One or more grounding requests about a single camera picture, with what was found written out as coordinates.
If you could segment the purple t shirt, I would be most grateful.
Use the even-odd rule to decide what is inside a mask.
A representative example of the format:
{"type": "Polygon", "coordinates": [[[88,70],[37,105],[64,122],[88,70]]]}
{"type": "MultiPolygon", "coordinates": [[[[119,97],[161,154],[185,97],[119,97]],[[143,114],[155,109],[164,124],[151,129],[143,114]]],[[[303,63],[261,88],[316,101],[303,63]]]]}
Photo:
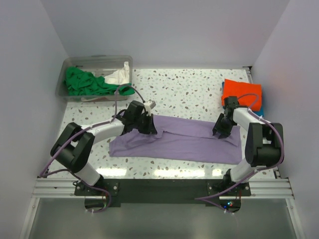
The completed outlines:
{"type": "Polygon", "coordinates": [[[155,116],[156,134],[136,129],[109,143],[111,157],[149,157],[237,165],[242,161],[240,127],[227,138],[214,135],[213,122],[155,116]]]}

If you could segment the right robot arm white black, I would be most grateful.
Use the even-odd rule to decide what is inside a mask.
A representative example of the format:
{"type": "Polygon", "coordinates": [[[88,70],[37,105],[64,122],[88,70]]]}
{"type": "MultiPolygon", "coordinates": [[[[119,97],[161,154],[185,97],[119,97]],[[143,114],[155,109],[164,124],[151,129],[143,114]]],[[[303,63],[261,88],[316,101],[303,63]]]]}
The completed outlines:
{"type": "Polygon", "coordinates": [[[236,125],[247,131],[245,157],[214,186],[218,195],[234,195],[240,185],[247,183],[256,173],[277,167],[285,157],[283,126],[265,120],[250,107],[241,105],[238,97],[229,96],[224,99],[224,113],[220,114],[212,133],[218,138],[228,138],[236,125]]]}

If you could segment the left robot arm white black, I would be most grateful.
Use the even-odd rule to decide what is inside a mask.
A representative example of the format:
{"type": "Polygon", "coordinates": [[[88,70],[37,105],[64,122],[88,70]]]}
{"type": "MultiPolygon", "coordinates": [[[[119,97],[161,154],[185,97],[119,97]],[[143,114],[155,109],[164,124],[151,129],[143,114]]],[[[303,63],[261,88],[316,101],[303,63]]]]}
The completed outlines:
{"type": "Polygon", "coordinates": [[[130,102],[127,109],[116,111],[112,118],[92,125],[69,123],[51,149],[50,155],[69,172],[86,183],[91,195],[99,195],[104,178],[88,162],[92,146],[108,138],[121,136],[136,129],[141,134],[157,134],[152,109],[155,101],[130,102]]]}

